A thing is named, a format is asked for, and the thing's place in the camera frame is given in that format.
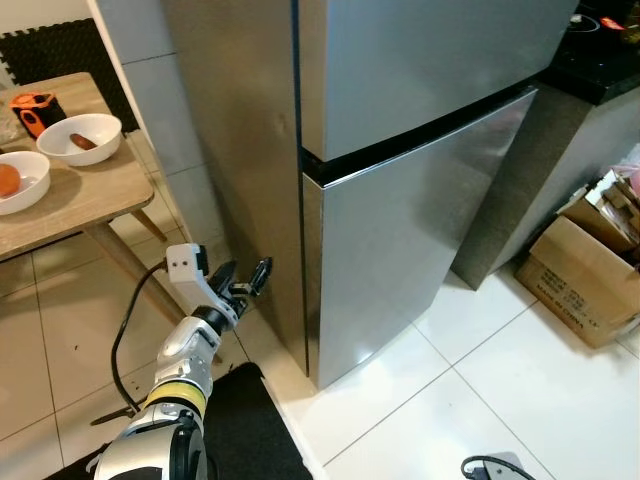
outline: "freezer door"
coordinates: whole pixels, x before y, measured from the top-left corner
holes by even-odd
[[[329,161],[535,75],[577,4],[298,1],[304,147]]]
[[[324,188],[303,178],[309,367],[319,387],[429,307],[534,94]]]

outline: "refrigerator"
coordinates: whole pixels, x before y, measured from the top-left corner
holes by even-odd
[[[576,4],[163,0],[232,252],[274,258],[258,308],[319,388],[429,307]]]

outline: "orange object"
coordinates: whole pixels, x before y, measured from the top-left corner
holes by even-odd
[[[66,118],[53,93],[22,93],[11,101],[9,107],[34,139],[47,127]]]
[[[0,163],[0,197],[13,195],[20,190],[20,172],[5,163]]]
[[[600,23],[603,27],[609,28],[611,30],[624,30],[625,28],[616,22],[613,18],[610,17],[602,17],[600,19]]]

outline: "cardboard box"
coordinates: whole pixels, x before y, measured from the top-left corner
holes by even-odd
[[[625,253],[640,245],[640,232],[632,225],[629,212],[616,208],[606,197],[615,191],[616,180],[610,171],[591,190],[581,188],[558,214],[586,230],[614,253]]]
[[[640,274],[564,217],[545,230],[516,278],[594,348],[640,313]]]
[[[606,192],[604,192],[605,198],[611,202],[620,215],[622,222],[636,232],[640,231],[640,208],[636,203],[627,196],[628,189],[623,190],[624,183],[620,180],[616,181],[615,185],[612,185]]]

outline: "wooden table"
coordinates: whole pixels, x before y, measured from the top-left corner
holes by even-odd
[[[54,92],[67,116],[111,113],[91,75],[76,73],[0,92],[8,103],[20,92]],[[26,134],[0,147],[5,152],[35,150]],[[84,232],[134,280],[146,271],[124,241],[107,223],[125,213],[135,213],[153,199],[153,187],[126,142],[108,160],[87,167],[69,167],[51,160],[51,187],[32,207],[0,216],[0,261],[70,234]],[[184,312],[151,277],[143,290],[147,298],[172,322]]]

